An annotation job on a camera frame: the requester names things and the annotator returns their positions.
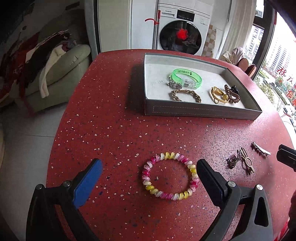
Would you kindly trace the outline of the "brown chair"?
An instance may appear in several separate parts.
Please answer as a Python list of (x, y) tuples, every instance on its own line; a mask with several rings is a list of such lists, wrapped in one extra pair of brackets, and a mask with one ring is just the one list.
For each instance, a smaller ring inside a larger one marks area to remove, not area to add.
[(256, 65), (250, 64), (248, 66), (248, 68), (246, 69), (245, 73), (251, 78), (254, 75), (254, 73), (256, 72), (256, 69), (257, 69)]
[(245, 72), (249, 66), (249, 62), (246, 58), (241, 58), (236, 64), (243, 72)]

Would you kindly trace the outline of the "checkered board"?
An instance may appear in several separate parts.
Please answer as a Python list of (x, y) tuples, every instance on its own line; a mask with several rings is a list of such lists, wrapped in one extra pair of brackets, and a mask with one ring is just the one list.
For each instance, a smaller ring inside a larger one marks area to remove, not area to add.
[(210, 25), (205, 40), (202, 56), (213, 58), (214, 49), (215, 49), (215, 40), (216, 40), (217, 29)]

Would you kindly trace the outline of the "cream bag on chair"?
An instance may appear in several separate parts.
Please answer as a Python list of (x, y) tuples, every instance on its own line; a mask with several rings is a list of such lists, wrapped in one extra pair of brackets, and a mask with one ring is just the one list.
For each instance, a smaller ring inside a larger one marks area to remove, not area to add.
[(236, 65), (244, 56), (243, 48), (237, 47), (231, 51), (225, 51), (219, 60)]

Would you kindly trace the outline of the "clothes pile on sofa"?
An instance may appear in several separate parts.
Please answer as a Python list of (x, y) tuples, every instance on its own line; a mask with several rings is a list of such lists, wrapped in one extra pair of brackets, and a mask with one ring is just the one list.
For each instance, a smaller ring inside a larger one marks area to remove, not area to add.
[(70, 38), (67, 31), (53, 33), (46, 37), (31, 50), (34, 40), (38, 37), (35, 34), (31, 37), (30, 44), (20, 53), (16, 52), (16, 59), (11, 55), (16, 44), (13, 44), (1, 61), (1, 78), (4, 79), (1, 87), (1, 101), (4, 101), (10, 94), (13, 86), (18, 86), (18, 95), (23, 98), (25, 89), (34, 82), (38, 72), (44, 70), (47, 74), (50, 68), (69, 50), (77, 46), (75, 40)]

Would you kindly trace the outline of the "dark ornate hair clip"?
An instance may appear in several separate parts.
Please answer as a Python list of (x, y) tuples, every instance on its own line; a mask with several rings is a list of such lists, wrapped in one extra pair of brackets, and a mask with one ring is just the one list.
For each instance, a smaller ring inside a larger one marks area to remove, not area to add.
[(242, 158), (242, 152), (241, 150), (237, 150), (236, 155), (232, 155), (226, 160), (229, 169), (233, 169), (236, 166), (237, 162), (241, 161), (241, 158)]

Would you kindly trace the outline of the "green translucent bangle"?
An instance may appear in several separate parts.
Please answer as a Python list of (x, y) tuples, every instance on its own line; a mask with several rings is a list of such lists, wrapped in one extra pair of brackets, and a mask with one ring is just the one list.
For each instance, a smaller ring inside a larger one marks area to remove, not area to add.
[(188, 69), (177, 68), (169, 77), (169, 85), (174, 89), (198, 89), (201, 84), (201, 76)]

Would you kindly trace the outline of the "black claw hair clip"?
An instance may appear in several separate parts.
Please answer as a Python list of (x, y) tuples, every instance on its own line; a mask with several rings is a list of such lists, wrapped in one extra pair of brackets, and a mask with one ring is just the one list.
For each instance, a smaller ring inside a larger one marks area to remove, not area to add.
[(234, 92), (234, 93), (236, 93), (237, 95), (239, 95), (239, 91), (238, 91), (238, 89), (236, 88), (235, 85), (233, 85), (233, 86), (231, 87), (231, 91)]

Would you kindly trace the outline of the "beige bunny hair clip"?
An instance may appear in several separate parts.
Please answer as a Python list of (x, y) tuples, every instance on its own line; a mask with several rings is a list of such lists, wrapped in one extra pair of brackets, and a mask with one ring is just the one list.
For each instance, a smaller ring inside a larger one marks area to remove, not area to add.
[(247, 173), (249, 175), (251, 175), (252, 173), (255, 172), (255, 170), (253, 168), (252, 160), (250, 159), (250, 157), (248, 157), (248, 154), (247, 154), (246, 150), (243, 147), (241, 147), (240, 150), (241, 150), (241, 153), (242, 153), (243, 161), (244, 161), (245, 166), (246, 166)]

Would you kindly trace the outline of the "white front-load washing machine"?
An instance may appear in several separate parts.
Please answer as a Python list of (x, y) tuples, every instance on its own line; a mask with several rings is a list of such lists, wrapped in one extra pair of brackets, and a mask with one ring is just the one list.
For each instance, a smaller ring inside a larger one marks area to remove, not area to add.
[(213, 6), (214, 1), (158, 1), (153, 48), (200, 56)]

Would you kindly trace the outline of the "grey jewelry tray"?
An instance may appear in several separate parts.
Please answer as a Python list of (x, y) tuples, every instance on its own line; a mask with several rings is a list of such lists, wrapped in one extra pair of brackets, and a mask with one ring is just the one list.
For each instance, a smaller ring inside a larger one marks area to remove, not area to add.
[(144, 56), (146, 115), (255, 120), (261, 108), (227, 67), (168, 54)]

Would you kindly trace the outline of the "red handled mop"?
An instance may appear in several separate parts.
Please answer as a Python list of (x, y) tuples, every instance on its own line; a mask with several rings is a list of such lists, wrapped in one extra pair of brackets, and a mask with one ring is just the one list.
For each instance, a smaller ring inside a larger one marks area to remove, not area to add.
[(154, 24), (154, 34), (153, 34), (153, 38), (152, 38), (152, 49), (156, 49), (157, 48), (157, 37), (158, 37), (158, 30), (159, 30), (159, 24), (160, 24), (160, 17), (161, 17), (161, 10), (158, 9), (157, 13), (156, 13), (156, 18), (147, 18), (144, 21), (153, 21)]

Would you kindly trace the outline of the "silver toothed hair clip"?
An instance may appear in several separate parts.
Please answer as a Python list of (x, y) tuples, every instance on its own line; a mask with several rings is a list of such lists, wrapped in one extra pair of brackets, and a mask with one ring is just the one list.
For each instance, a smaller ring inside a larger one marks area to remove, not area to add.
[(259, 145), (257, 145), (255, 142), (252, 142), (251, 143), (251, 147), (257, 153), (259, 153), (260, 155), (264, 155), (266, 158), (271, 155), (271, 153), (269, 151), (263, 149), (262, 147), (260, 147)]

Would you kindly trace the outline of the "green sofa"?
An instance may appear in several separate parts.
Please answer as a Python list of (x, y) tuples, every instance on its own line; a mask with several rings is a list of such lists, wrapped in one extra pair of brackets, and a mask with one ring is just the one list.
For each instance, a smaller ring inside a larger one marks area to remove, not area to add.
[[(66, 52), (48, 71), (40, 70), (34, 80), (25, 89), (25, 96), (19, 97), (19, 87), (13, 86), (9, 98), (17, 106), (29, 113), (35, 113), (51, 106), (69, 101), (77, 84), (90, 65), (89, 41), (86, 31), (85, 15), (83, 9), (65, 11), (62, 15), (50, 20), (37, 32), (31, 50), (46, 37), (53, 33), (67, 31), (70, 38), (75, 40), (77, 46)], [(31, 37), (23, 42), (12, 54), (16, 59), (16, 52), (20, 53), (30, 43)]]

